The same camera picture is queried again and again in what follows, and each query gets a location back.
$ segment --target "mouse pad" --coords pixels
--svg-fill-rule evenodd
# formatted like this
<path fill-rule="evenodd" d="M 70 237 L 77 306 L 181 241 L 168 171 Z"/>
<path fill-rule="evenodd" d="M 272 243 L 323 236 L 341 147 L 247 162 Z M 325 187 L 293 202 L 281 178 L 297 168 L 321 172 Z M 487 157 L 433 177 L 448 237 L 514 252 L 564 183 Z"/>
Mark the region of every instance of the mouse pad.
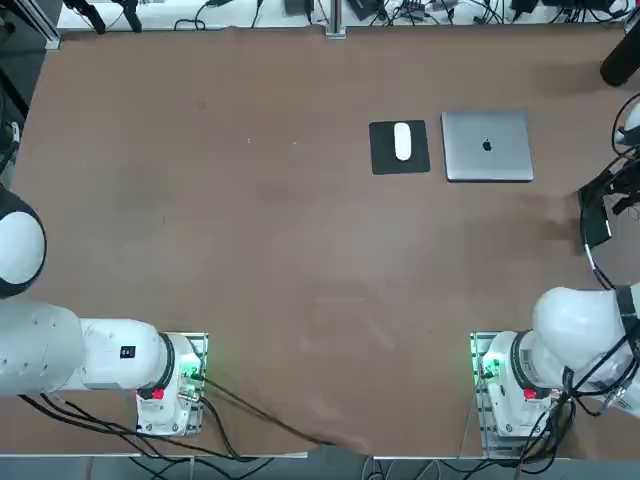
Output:
<path fill-rule="evenodd" d="M 393 127 L 402 122 L 411 130 L 411 156 L 408 160 L 396 157 Z M 431 170 L 427 148 L 427 128 L 423 120 L 396 120 L 369 124 L 371 168 L 375 175 L 391 173 L 421 173 Z"/>

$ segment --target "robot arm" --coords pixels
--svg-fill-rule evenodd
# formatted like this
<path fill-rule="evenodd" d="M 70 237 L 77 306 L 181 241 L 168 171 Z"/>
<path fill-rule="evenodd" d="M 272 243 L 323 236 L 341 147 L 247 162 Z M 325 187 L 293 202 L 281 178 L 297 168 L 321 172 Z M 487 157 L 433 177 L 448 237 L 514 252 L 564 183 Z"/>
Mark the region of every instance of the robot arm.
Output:
<path fill-rule="evenodd" d="M 62 307 L 6 299 L 36 280 L 46 249 L 36 212 L 0 187 L 0 396 L 133 390 L 138 428 L 194 433 L 200 382 L 186 372 L 201 373 L 203 365 L 187 337 L 136 320 L 79 319 Z"/>
<path fill-rule="evenodd" d="M 532 330 L 494 338 L 482 365 L 501 436 L 526 437 L 548 411 L 553 392 L 563 391 L 565 372 L 573 372 L 575 386 L 625 337 L 621 301 L 640 311 L 640 284 L 620 291 L 554 288 L 536 303 Z M 593 398 L 604 403 L 603 409 L 614 405 L 640 417 L 640 379 L 630 345 L 625 341 L 579 391 L 597 393 L 617 385 Z"/>

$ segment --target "brown table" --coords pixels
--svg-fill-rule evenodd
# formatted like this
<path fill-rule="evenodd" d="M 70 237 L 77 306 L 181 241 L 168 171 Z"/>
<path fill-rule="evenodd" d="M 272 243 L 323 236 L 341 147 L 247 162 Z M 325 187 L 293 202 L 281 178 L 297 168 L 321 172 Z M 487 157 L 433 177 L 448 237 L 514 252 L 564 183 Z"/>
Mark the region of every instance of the brown table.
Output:
<path fill-rule="evenodd" d="M 527 328 L 545 290 L 595 286 L 568 196 L 611 158 L 611 122 L 630 93 L 606 87 L 598 63 L 620 35 L 557 26 L 354 30 L 341 42 L 236 30 L 68 40 L 47 55 L 15 182 L 50 242 L 29 295 L 80 316 L 207 331 L 220 382 L 347 448 L 480 455 L 475 412 L 463 439 L 469 332 Z M 439 114 L 462 108 L 529 112 L 534 182 L 446 182 Z M 372 175 L 369 122 L 414 118 L 427 122 L 431 173 Z M 618 247 L 620 265 L 605 265 L 637 278 L 638 255 Z M 134 415 L 130 394 L 72 398 Z M 241 451 L 310 447 L 220 409 Z M 3 453 L 130 451 L 18 400 L 1 411 Z M 199 444 L 221 450 L 205 428 Z M 568 454 L 637 458 L 639 441 L 631 417 L 580 414 Z"/>

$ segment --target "silver laptop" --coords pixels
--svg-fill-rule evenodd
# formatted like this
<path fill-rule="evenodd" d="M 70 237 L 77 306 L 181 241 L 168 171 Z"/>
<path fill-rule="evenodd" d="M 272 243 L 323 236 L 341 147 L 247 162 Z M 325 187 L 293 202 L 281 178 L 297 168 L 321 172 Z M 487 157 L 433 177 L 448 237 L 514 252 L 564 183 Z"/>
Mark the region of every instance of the silver laptop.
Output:
<path fill-rule="evenodd" d="M 460 182 L 530 182 L 533 163 L 522 112 L 444 112 L 447 178 Z"/>

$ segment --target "white mouse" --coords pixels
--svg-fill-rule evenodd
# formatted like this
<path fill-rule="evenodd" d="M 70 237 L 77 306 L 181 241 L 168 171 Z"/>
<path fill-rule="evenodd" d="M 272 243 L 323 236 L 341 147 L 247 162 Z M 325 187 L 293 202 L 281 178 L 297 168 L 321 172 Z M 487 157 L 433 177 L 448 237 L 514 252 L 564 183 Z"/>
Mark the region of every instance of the white mouse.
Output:
<path fill-rule="evenodd" d="M 411 158 L 411 129 L 404 122 L 393 126 L 393 137 L 396 147 L 396 158 L 405 162 Z"/>

